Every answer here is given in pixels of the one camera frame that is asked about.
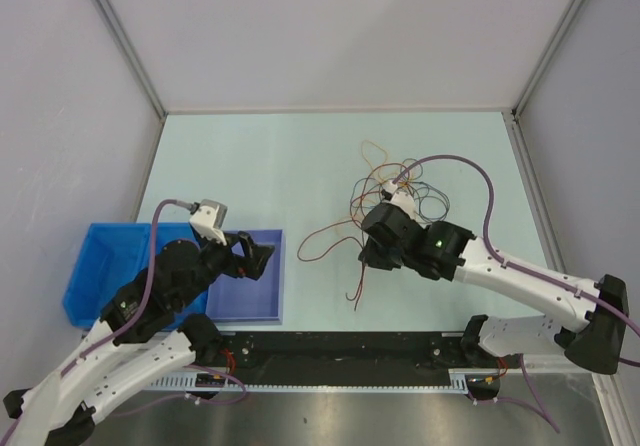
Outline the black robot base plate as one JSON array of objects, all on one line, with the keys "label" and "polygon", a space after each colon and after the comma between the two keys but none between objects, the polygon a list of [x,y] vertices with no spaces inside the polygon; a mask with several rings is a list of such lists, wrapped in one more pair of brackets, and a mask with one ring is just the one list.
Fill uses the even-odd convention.
[{"label": "black robot base plate", "polygon": [[453,369],[519,367],[515,355],[493,357],[459,334],[435,332],[236,332],[201,364],[273,387],[445,386]]}]

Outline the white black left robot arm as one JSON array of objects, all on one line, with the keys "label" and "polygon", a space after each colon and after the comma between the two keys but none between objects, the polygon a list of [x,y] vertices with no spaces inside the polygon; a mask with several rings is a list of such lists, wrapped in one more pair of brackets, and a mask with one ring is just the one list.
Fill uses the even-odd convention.
[{"label": "white black left robot arm", "polygon": [[224,340],[211,318],[176,320],[219,277],[263,275],[275,252],[246,232],[174,240],[105,305],[88,334],[39,385],[9,392],[4,445],[80,445],[149,383],[185,366],[214,363]]}]

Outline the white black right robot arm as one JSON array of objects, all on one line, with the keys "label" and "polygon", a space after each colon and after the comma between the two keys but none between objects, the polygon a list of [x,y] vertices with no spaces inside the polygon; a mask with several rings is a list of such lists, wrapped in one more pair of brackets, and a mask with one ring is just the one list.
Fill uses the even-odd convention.
[{"label": "white black right robot arm", "polygon": [[367,241],[359,259],[368,267],[405,267],[429,280],[483,287],[536,310],[534,317],[473,317],[461,342],[469,365],[484,367],[511,355],[563,354],[587,371],[617,372],[629,317],[623,280],[578,278],[500,257],[471,231],[446,221],[421,226],[390,202],[375,206],[361,229]]}]

